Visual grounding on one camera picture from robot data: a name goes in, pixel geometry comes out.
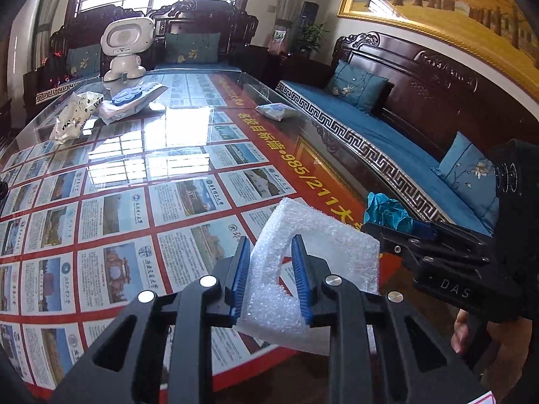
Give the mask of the person's right hand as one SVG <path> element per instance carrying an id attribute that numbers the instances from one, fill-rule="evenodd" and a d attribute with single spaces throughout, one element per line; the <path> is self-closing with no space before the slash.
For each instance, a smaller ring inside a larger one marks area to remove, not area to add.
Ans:
<path id="1" fill-rule="evenodd" d="M 481 383 L 493 393 L 497 403 L 510 394 L 522 377 L 532 330 L 531 320 L 521 317 L 502 324 L 487 324 L 492 342 L 487 349 Z"/>

